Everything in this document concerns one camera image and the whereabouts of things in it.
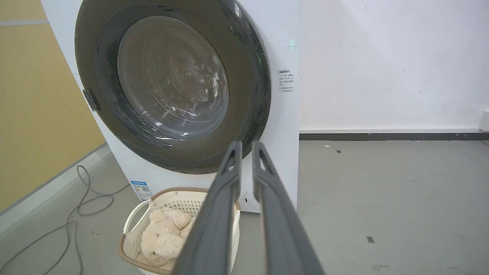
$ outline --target white plastic basket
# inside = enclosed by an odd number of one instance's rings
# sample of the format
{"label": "white plastic basket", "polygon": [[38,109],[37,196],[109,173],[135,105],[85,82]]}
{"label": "white plastic basket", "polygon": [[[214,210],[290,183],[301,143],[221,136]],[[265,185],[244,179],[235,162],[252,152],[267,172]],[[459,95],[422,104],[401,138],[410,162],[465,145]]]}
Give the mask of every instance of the white plastic basket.
{"label": "white plastic basket", "polygon": [[[127,263],[139,268],[144,274],[169,275],[169,270],[156,268],[136,261],[137,257],[141,253],[141,236],[144,229],[146,229],[150,222],[150,203],[154,202],[158,206],[167,206],[179,209],[183,212],[191,214],[192,216],[196,216],[199,213],[199,209],[202,206],[206,195],[207,189],[202,188],[170,188],[157,193],[150,200],[140,203],[129,214],[126,224],[124,225],[124,234],[122,235],[119,245],[119,255],[121,258]],[[148,209],[146,212],[144,212],[143,216],[139,219],[134,228],[129,229],[129,224],[131,223],[132,219],[145,205],[148,205]],[[236,252],[238,251],[238,244],[240,241],[240,214],[240,206],[239,203],[236,202],[233,210],[231,270],[234,266],[234,260],[236,259]]]}

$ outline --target power cord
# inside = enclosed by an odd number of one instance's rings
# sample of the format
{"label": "power cord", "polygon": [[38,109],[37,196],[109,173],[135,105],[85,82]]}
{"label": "power cord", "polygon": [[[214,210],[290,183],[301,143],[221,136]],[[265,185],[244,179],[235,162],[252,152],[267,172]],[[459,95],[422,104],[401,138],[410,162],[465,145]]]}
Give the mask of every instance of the power cord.
{"label": "power cord", "polygon": [[[88,178],[88,183],[83,179],[82,175],[80,174],[80,168],[83,169],[83,171],[85,172],[85,174],[87,175],[87,178]],[[129,184],[127,184],[126,186],[124,186],[122,189],[120,189],[119,191],[117,192],[114,192],[114,193],[111,193],[111,194],[104,194],[104,193],[100,193],[100,192],[97,192],[95,190],[93,190],[90,185],[91,185],[91,180],[90,180],[90,174],[88,173],[88,171],[85,169],[85,167],[79,165],[76,167],[76,172],[78,173],[78,177],[80,178],[80,180],[83,182],[83,184],[85,184],[87,186],[87,190],[85,192],[85,194],[83,195],[82,199],[80,200],[80,203],[78,204],[77,207],[75,207],[75,209],[73,209],[71,211],[71,213],[69,214],[68,218],[66,219],[66,222],[64,225],[58,227],[58,228],[55,228],[53,230],[51,230],[50,232],[42,235],[40,238],[38,238],[37,240],[35,240],[34,242],[32,242],[31,244],[29,244],[28,246],[24,247],[22,250],[20,250],[17,254],[15,254],[12,258],[10,258],[8,260],[8,262],[2,267],[2,269],[0,270],[0,274],[3,273],[3,271],[5,270],[5,268],[7,268],[7,266],[13,261],[15,260],[15,258],[17,258],[17,256],[19,256],[22,252],[24,252],[26,249],[28,249],[29,247],[31,247],[33,244],[37,243],[38,241],[40,241],[41,239],[43,239],[44,237],[50,235],[51,233],[53,232],[56,232],[62,228],[65,228],[66,227],[66,237],[67,237],[67,240],[68,240],[68,243],[66,244],[66,247],[65,247],[65,251],[63,251],[63,253],[61,254],[61,256],[59,257],[59,259],[46,271],[43,273],[43,275],[46,275],[48,274],[54,267],[56,267],[56,265],[61,261],[61,259],[63,259],[63,257],[65,256],[66,254],[66,251],[68,251],[68,248],[69,248],[69,245],[70,245],[70,236],[69,236],[69,228],[68,226],[71,225],[71,224],[75,224],[75,250],[76,250],[76,254],[78,256],[78,262],[80,264],[80,273],[79,275],[81,275],[83,273],[83,262],[82,262],[82,257],[80,256],[80,251],[78,250],[78,242],[77,242],[77,239],[76,239],[76,235],[77,235],[77,231],[78,231],[78,222],[77,221],[69,221],[71,219],[71,216],[73,215],[73,213],[75,211],[78,212],[78,215],[80,216],[91,216],[91,215],[95,215],[97,213],[100,213],[102,211],[104,211],[105,209],[109,208],[112,203],[114,202],[114,195],[119,193],[120,191],[124,190],[125,188],[127,188],[129,186]],[[93,199],[90,199],[86,202],[84,202],[83,200],[85,199],[85,197],[87,196],[89,190],[91,190],[93,193],[97,194],[97,196]],[[104,197],[109,197],[111,198],[111,202],[104,208],[98,210],[98,211],[95,211],[95,212],[92,212],[92,213],[88,213],[88,214],[85,214],[85,213],[81,213],[80,212],[80,207],[82,207],[83,205],[91,202],[91,201],[94,201],[96,199],[100,199],[100,198],[104,198]]]}

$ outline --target door glass window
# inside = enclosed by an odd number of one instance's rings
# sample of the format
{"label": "door glass window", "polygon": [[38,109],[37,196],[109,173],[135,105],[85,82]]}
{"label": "door glass window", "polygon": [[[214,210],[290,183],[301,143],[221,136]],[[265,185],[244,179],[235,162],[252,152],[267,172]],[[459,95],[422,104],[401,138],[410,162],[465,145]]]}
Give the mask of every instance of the door glass window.
{"label": "door glass window", "polygon": [[117,70],[134,111],[162,136],[201,138],[224,118],[229,91],[221,60],[180,20],[151,16],[132,25],[120,43]]}

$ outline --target floor stain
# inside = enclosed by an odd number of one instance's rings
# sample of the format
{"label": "floor stain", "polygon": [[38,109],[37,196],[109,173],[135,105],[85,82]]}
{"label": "floor stain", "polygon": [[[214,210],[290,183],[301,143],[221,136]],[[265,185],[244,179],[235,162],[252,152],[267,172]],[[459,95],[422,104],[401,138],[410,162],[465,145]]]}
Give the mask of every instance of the floor stain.
{"label": "floor stain", "polygon": [[380,273],[380,270],[381,270],[382,268],[387,268],[387,267],[389,267],[389,266],[388,266],[388,265],[373,265],[373,266],[372,266],[372,270],[373,270],[373,271],[377,271],[377,272],[379,272],[379,273]]}

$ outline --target stuffed toy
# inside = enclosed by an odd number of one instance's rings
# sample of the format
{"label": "stuffed toy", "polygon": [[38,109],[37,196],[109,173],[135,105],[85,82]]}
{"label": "stuffed toy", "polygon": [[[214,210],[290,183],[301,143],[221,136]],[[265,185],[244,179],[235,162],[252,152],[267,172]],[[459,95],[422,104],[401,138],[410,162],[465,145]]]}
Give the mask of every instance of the stuffed toy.
{"label": "stuffed toy", "polygon": [[157,207],[141,237],[141,254],[136,259],[154,267],[171,270],[195,218],[168,207]]}

